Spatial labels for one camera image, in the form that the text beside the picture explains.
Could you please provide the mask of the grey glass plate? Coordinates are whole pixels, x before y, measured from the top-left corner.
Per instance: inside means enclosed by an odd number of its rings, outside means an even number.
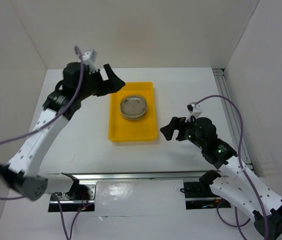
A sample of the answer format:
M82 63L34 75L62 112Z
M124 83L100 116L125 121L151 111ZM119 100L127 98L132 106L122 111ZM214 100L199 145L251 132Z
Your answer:
M125 96L119 104L119 111L122 112L141 112L147 111L147 100L142 95Z

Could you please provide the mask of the cream plate with calligraphy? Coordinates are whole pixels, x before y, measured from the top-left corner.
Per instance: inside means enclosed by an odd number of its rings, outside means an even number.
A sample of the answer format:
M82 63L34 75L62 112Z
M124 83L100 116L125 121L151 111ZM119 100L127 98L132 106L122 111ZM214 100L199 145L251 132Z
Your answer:
M134 121L134 120L141 119L146 114L146 112L147 112L146 110L137 111L137 112L135 112L135 111L121 111L120 114L124 119Z

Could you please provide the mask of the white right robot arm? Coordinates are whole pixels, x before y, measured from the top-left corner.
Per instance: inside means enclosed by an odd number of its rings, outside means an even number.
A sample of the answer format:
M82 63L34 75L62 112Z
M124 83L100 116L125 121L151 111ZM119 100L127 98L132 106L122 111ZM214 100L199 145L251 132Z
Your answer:
M174 131L178 131L177 141L197 146L203 158L216 168L199 178L201 194L225 199L245 213L265 239L277 239L282 234L282 196L239 160L237 152L218 137L212 121L206 117L173 117L160 129L167 141Z

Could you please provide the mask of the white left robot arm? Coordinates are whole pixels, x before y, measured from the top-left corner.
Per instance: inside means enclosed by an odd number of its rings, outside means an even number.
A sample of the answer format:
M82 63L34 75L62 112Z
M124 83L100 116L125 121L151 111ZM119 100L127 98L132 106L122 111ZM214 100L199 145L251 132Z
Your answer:
M39 175L42 161L62 129L69 123L83 100L90 96L106 96L120 91L125 82L109 64L103 66L107 80L100 70L89 65L71 62L63 69L63 79L43 103L43 110L34 127L34 134L27 137L19 151L7 164L0 164L0 178L12 190L36 201L43 194L62 193L73 200L88 188L78 178L68 173Z

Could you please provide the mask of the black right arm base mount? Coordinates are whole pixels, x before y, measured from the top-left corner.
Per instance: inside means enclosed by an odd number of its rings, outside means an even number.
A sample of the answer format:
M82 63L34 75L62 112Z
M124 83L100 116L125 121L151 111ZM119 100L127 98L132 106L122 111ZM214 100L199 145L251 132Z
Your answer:
M216 209L219 203L221 208L231 207L230 203L220 196L204 190L198 181L184 182L179 191L184 194L187 210Z

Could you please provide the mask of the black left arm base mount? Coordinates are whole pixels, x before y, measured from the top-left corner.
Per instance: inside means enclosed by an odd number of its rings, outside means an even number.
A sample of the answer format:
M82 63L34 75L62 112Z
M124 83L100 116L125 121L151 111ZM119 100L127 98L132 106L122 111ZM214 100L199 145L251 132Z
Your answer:
M46 194L50 195L48 212L93 212L95 210L96 183L83 183L68 173L53 174L48 179Z

